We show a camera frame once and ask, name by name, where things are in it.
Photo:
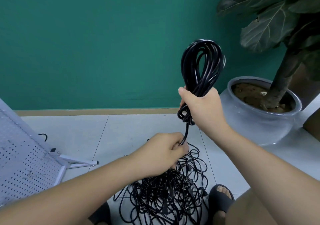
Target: person's left hand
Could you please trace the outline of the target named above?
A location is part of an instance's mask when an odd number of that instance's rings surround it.
[[[179,158],[189,152],[185,143],[179,146],[183,135],[181,132],[155,134],[138,150],[129,156],[142,173],[141,178],[156,176],[174,166]]]

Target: footwear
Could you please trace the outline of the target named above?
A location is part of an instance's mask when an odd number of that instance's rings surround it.
[[[103,203],[89,218],[90,222],[97,225],[100,222],[111,224],[110,208],[107,202]]]
[[[235,199],[233,197],[233,194],[231,191],[225,187],[231,195],[231,199],[224,193],[217,191],[217,187],[224,185],[215,185],[209,193],[209,215],[208,215],[208,221],[207,224],[212,224],[212,219],[217,211],[224,211],[225,213],[228,211],[229,207],[234,203]]]

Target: pot rim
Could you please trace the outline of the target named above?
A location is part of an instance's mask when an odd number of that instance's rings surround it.
[[[246,104],[245,102],[242,102],[240,99],[238,99],[237,96],[234,95],[231,87],[234,85],[234,82],[235,81],[238,81],[238,80],[245,80],[245,79],[253,79],[253,80],[258,80],[258,81],[262,81],[262,82],[266,82],[266,83],[270,83],[272,84],[272,81],[268,80],[268,79],[265,79],[265,78],[260,78],[260,77],[251,77],[251,76],[242,76],[242,77],[235,77],[233,79],[231,79],[229,82],[228,82],[228,86],[227,86],[227,90],[230,94],[230,96],[234,99],[234,101],[236,101],[237,103],[239,104],[242,104],[243,106],[245,106],[246,108],[249,108],[255,112],[258,112],[258,113],[261,113],[261,114],[267,114],[267,115],[273,115],[273,116],[286,116],[286,117],[289,117],[289,116],[293,116],[293,115],[296,115],[298,112],[301,111],[302,109],[302,103],[300,101],[300,99],[298,98],[297,95],[295,95],[291,90],[287,90],[287,93],[291,95],[291,97],[294,99],[295,103],[296,103],[296,106],[293,110],[289,111],[289,112],[285,112],[285,113],[274,113],[274,112],[268,112],[268,111],[265,111],[265,110],[261,110],[261,109],[257,109],[256,107],[253,107],[251,105],[248,105]]]

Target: wall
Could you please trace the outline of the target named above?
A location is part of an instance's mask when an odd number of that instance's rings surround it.
[[[0,98],[11,108],[177,107],[180,59],[213,39],[236,76],[272,79],[284,49],[239,45],[250,21],[217,17],[219,0],[0,0]]]

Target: white pegboard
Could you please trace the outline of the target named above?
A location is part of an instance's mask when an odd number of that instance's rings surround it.
[[[61,181],[67,163],[0,99],[0,207]]]

